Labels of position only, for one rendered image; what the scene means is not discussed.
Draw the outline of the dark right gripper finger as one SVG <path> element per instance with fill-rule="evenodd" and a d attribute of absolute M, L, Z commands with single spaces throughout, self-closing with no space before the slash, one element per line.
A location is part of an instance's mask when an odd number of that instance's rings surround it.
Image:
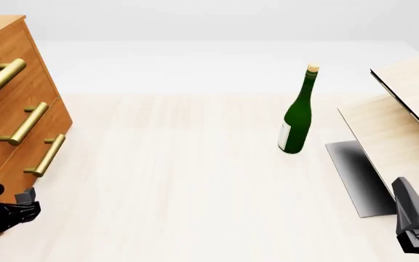
<path fill-rule="evenodd" d="M 391 185 L 396 201 L 396 235 L 419 230 L 418 194 L 404 177 L 398 177 Z"/>

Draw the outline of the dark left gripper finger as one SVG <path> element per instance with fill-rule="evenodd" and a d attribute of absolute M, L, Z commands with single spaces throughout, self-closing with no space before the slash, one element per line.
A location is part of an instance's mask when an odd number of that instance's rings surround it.
<path fill-rule="evenodd" d="M 17 205 L 33 205 L 36 202 L 35 188 L 31 187 L 15 195 Z"/>

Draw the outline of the wooden cabinet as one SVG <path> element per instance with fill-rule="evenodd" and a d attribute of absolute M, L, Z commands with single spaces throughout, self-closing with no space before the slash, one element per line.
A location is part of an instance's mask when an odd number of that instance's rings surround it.
<path fill-rule="evenodd" d="M 53 90 L 56 93 L 56 98 L 53 102 L 55 102 L 58 98 L 62 100 L 60 93 L 57 91 L 57 88 L 55 86 L 55 83 L 52 80 L 52 77 L 50 76 L 50 73 L 45 65 L 45 62 L 43 61 L 43 58 L 38 50 L 38 47 L 36 46 L 35 41 L 33 40 L 33 37 L 31 36 L 31 32 L 28 30 L 28 26 L 25 23 L 25 17 L 22 15 L 0 15 L 0 30 L 2 30 L 3 28 L 7 28 L 10 25 L 14 25 L 16 23 L 21 23 L 21 26 L 24 28 L 27 37 L 29 38 L 29 41 L 31 42 L 34 52 L 36 53 L 36 55 L 38 56 L 39 62 L 41 67 L 44 69 L 47 78 L 50 82 L 50 84 L 52 85 Z"/>

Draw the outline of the pale wooden rack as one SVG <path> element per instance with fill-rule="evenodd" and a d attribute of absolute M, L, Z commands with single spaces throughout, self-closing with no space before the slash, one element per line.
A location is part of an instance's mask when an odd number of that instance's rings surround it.
<path fill-rule="evenodd" d="M 360 218 L 396 212 L 399 177 L 419 194 L 419 55 L 370 73 L 385 93 L 340 106 L 354 139 L 326 145 Z"/>

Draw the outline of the green corked wine bottle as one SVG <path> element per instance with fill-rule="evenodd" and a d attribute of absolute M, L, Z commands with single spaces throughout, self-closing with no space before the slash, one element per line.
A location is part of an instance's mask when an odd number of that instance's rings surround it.
<path fill-rule="evenodd" d="M 278 147 L 287 154 L 299 153 L 311 126 L 311 94 L 318 76 L 319 65 L 309 63 L 301 90 L 284 115 L 278 137 Z"/>

